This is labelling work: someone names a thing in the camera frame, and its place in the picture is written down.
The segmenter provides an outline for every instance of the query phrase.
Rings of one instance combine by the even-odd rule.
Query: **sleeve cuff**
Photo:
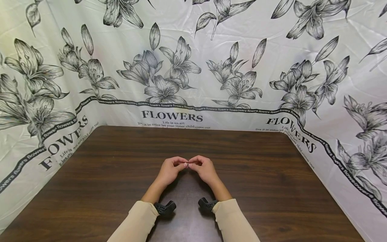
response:
[[[240,211],[240,208],[238,206],[238,203],[236,202],[236,199],[230,199],[222,202],[217,202],[212,209],[213,213],[216,213],[218,210],[227,211],[227,213],[232,213],[235,211]]]

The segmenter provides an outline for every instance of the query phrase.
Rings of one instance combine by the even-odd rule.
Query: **finger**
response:
[[[198,163],[198,164],[203,164],[206,160],[208,160],[208,158],[204,157],[204,156],[201,156],[201,155],[197,155],[195,157],[192,157],[188,163]]]
[[[183,157],[180,157],[180,156],[175,156],[167,160],[169,160],[169,162],[173,163],[174,165],[188,163],[187,159],[184,159]]]
[[[177,171],[181,172],[181,171],[184,170],[187,166],[188,166],[187,163],[183,163],[183,164],[180,164],[180,165],[176,166],[175,168],[176,168]]]
[[[188,167],[191,168],[191,170],[194,170],[196,172],[199,172],[199,169],[201,168],[200,166],[198,166],[197,164],[188,164]]]

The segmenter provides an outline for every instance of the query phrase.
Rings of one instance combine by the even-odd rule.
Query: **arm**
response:
[[[148,188],[140,201],[130,209],[128,216],[114,231],[108,242],[145,242],[159,213],[153,206],[162,192],[187,167],[187,160],[181,157],[166,159],[159,175]]]
[[[241,212],[238,203],[232,198],[226,186],[218,177],[214,164],[206,157],[196,156],[188,161],[189,167],[196,171],[207,183],[219,202],[214,206],[216,222],[222,232],[224,242],[259,242],[257,235]]]

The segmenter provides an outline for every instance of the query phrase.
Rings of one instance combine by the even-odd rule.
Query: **dark brown tabletop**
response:
[[[261,242],[363,241],[282,133],[99,127],[0,235],[4,242],[105,242],[156,177],[165,158],[195,155],[215,168]],[[190,170],[164,192],[172,219],[148,241],[220,242],[214,217],[197,202],[212,197]]]

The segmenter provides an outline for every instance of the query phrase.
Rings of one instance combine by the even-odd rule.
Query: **black wrist tracker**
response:
[[[198,204],[200,206],[200,209],[202,209],[205,212],[211,213],[212,209],[214,208],[214,206],[217,202],[218,202],[218,200],[208,202],[205,197],[202,197],[202,198],[200,198]]]
[[[161,216],[169,216],[176,209],[176,204],[174,201],[169,201],[165,206],[160,203],[155,203],[154,207]]]

